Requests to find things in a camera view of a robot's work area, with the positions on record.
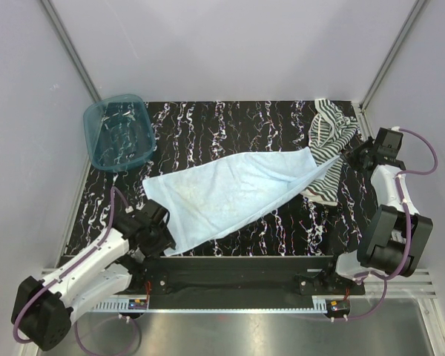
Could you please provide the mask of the light blue towel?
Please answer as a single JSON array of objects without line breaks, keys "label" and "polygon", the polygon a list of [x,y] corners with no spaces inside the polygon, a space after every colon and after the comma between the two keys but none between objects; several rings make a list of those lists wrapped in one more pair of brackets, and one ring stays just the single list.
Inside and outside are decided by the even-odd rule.
[{"label": "light blue towel", "polygon": [[165,256],[224,238],[264,217],[324,178],[338,158],[317,164],[309,148],[245,152],[144,179],[146,197],[170,213],[175,245]]}]

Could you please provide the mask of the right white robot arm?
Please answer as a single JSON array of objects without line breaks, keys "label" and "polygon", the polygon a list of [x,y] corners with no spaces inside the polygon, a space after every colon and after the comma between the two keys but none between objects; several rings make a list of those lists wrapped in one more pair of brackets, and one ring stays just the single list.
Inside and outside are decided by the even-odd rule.
[{"label": "right white robot arm", "polygon": [[406,186],[406,167],[397,159],[403,134],[381,131],[356,149],[343,152],[343,160],[370,178],[378,201],[357,250],[341,254],[335,268],[322,275],[331,294],[342,292],[350,280],[384,273],[383,278],[408,277],[417,268],[433,229],[430,218],[420,214]]}]

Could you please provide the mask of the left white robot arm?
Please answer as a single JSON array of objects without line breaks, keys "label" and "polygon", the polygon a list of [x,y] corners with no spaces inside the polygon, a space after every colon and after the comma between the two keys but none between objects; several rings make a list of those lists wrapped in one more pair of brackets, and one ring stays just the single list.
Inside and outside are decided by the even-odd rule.
[{"label": "left white robot arm", "polygon": [[49,351],[103,300],[120,292],[150,291],[144,262],[175,245],[169,220],[169,210],[153,200],[140,211],[112,214],[108,227],[63,266],[23,280],[11,316],[15,341]]}]

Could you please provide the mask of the black white striped towel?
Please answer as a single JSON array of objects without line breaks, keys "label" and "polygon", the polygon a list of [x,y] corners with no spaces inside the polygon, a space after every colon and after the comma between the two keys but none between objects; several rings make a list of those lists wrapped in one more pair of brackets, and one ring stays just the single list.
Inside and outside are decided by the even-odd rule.
[{"label": "black white striped towel", "polygon": [[357,131],[357,120],[345,115],[328,99],[314,102],[317,111],[309,128],[309,148],[318,165],[331,161],[323,178],[314,180],[301,194],[308,200],[327,206],[338,204],[338,188],[343,160],[341,151],[350,143]]}]

